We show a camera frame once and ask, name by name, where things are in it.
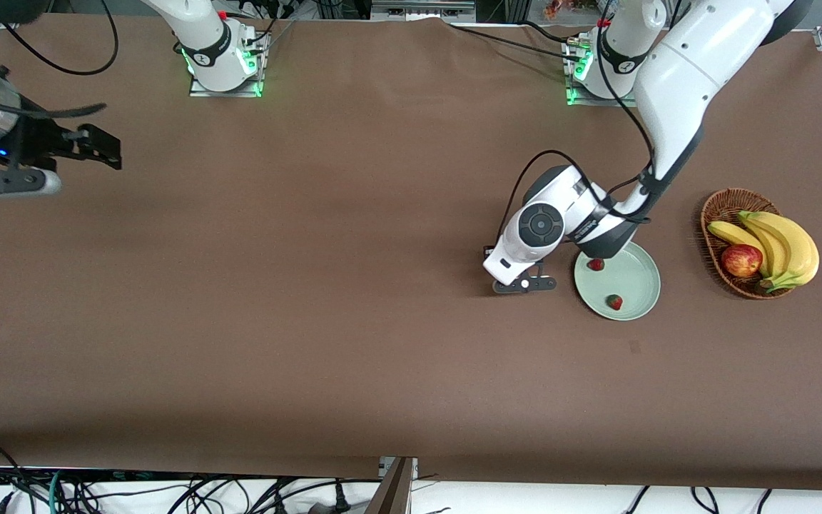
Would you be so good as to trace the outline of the grey metal frame bracket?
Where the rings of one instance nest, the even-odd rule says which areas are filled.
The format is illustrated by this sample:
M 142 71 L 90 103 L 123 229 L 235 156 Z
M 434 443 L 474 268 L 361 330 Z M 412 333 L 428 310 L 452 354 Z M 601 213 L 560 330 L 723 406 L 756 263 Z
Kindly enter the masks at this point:
M 448 23 L 476 23 L 475 0 L 370 0 L 372 21 L 442 19 Z

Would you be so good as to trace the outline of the red apple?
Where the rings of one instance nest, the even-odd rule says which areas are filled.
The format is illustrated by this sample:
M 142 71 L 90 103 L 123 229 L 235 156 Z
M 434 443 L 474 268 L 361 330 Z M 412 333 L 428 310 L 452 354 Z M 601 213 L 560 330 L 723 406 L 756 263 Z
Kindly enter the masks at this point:
M 761 272 L 764 256 L 760 248 L 749 244 L 734 244 L 725 248 L 720 256 L 724 273 L 737 278 L 750 278 Z

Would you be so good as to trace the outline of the brown wicker basket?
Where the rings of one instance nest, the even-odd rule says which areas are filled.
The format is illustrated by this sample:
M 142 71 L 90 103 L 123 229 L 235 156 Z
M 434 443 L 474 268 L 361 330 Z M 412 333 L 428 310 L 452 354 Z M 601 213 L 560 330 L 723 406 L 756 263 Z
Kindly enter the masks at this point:
M 702 259 L 710 276 L 722 289 L 735 296 L 749 300 L 769 300 L 783 297 L 792 293 L 791 289 L 783 288 L 767 292 L 760 287 L 762 277 L 738 278 L 724 273 L 721 267 L 721 253 L 729 247 L 726 241 L 711 234 L 708 225 L 712 221 L 726 221 L 743 228 L 737 214 L 739 211 L 765 211 L 782 215 L 776 205 L 765 196 L 745 188 L 725 188 L 712 193 L 698 208 L 699 220 L 696 222 L 696 243 L 701 251 Z

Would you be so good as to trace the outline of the pale green round plate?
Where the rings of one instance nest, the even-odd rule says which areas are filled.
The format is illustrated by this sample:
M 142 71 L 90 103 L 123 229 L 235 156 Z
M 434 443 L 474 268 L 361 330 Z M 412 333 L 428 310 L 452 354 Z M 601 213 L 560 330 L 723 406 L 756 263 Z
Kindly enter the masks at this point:
M 584 305 L 610 320 L 630 321 L 642 318 L 658 302 L 660 274 L 652 257 L 636 243 L 629 243 L 612 259 L 604 262 L 601 272 L 587 267 L 590 257 L 578 253 L 573 277 L 575 289 Z M 614 311 L 606 304 L 610 295 L 624 299 L 622 309 Z

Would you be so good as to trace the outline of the yellow banana bunch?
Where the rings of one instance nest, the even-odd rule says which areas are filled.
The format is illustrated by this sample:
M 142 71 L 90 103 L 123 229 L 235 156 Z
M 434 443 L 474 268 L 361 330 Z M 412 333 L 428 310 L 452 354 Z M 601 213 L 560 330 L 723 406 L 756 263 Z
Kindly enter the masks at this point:
M 767 292 L 796 289 L 809 283 L 819 270 L 815 241 L 792 219 L 765 211 L 739 211 L 743 228 L 726 221 L 712 221 L 708 230 L 729 246 L 749 244 L 763 251 L 760 287 Z

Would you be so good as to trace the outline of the large table cover sheet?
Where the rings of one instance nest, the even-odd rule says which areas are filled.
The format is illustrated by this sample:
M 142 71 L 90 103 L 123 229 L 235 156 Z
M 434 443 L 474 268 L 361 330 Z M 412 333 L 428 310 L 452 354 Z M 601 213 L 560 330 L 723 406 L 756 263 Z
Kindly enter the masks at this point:
M 0 66 L 123 143 L 62 192 L 0 198 L 0 445 L 23 465 L 822 488 L 822 52 L 764 46 L 637 231 L 661 293 L 613 322 L 574 292 L 496 295 L 509 193 L 559 149 L 610 188 L 648 156 L 619 109 L 569 106 L 551 56 L 437 20 L 296 23 L 258 99 L 191 98 L 166 23 L 119 16 L 105 73 L 6 34 Z M 789 295 L 725 291 L 699 205 L 757 192 L 820 255 Z

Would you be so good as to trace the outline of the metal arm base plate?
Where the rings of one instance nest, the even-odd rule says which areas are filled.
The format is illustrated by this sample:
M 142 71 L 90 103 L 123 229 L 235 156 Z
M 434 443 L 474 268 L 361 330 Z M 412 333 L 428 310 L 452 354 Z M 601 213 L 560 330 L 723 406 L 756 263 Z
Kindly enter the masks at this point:
M 564 78 L 567 103 L 581 106 L 618 107 L 623 102 L 635 106 L 632 88 L 636 72 L 626 63 L 627 73 L 619 73 L 603 57 L 596 55 L 596 44 L 585 35 L 570 38 L 561 45 L 564 53 Z
M 256 38 L 254 42 L 238 49 L 235 55 L 237 65 L 234 68 L 222 69 L 226 75 L 232 76 L 226 83 L 233 79 L 241 79 L 234 88 L 225 91 L 210 90 L 199 81 L 196 72 L 193 71 L 191 62 L 187 61 L 191 75 L 189 95 L 192 97 L 218 97 L 218 98 L 261 98 L 264 91 L 265 68 L 268 64 L 268 52 L 270 52 L 271 36 L 264 34 L 261 38 Z

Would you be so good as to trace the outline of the orange red plastic object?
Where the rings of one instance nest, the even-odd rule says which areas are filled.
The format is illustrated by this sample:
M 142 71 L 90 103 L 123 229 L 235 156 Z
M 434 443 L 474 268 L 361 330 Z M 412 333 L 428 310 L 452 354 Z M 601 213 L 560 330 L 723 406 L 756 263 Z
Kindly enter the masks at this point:
M 542 14 L 546 20 L 565 16 L 596 16 L 600 14 L 597 0 L 542 0 Z

